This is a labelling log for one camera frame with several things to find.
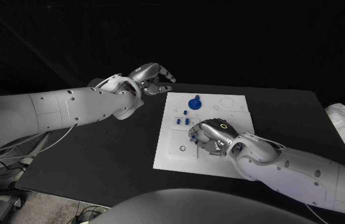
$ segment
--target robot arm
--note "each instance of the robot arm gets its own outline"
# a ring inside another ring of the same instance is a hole
[[[199,147],[221,152],[242,178],[261,181],[304,204],[345,213],[345,166],[273,141],[265,142],[248,132],[238,134],[225,120],[204,120],[195,126],[208,137]],[[188,131],[196,145],[199,130],[192,127]]]
[[[84,125],[112,114],[122,120],[143,104],[143,93],[155,95],[172,88],[156,87],[158,74],[175,82],[156,63],[142,65],[127,77],[109,77],[94,88],[0,96],[0,147],[17,138]]]

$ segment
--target circular hole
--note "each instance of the circular hole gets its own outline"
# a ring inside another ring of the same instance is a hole
[[[321,173],[319,170],[314,171],[314,174],[313,174],[316,177],[320,177]]]

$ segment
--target blue knob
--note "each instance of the blue knob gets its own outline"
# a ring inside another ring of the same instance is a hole
[[[194,99],[191,99],[191,100],[188,101],[188,107],[189,107],[189,109],[192,109],[192,110],[199,109],[199,107],[201,107],[201,102],[199,102],[199,96],[198,96],[198,95],[195,96]]]

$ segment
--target black table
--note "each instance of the black table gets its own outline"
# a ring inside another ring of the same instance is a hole
[[[173,92],[244,95],[255,134],[345,165],[345,145],[311,92],[169,85]],[[153,169],[166,94],[142,99],[143,106],[125,120],[110,116],[73,128],[60,143],[38,154],[15,187],[109,207],[155,190],[205,189],[254,199],[316,220],[304,205],[261,182]],[[66,131],[56,130],[47,144]],[[314,209],[326,221],[345,219],[343,214]]]

